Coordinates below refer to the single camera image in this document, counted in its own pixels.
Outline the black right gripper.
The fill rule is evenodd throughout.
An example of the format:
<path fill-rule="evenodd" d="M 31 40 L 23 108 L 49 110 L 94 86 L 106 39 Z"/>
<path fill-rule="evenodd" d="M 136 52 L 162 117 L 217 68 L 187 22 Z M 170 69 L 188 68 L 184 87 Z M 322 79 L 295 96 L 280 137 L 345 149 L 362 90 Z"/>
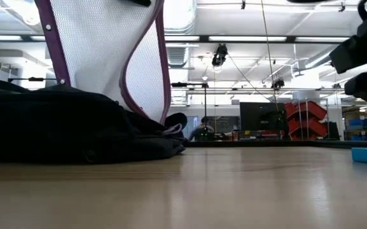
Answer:
<path fill-rule="evenodd" d="M 330 54 L 331 65 L 338 74 L 367 64 L 367 36 L 352 36 L 339 44 Z M 345 93 L 367 102 L 367 73 L 361 73 L 346 82 Z"/>

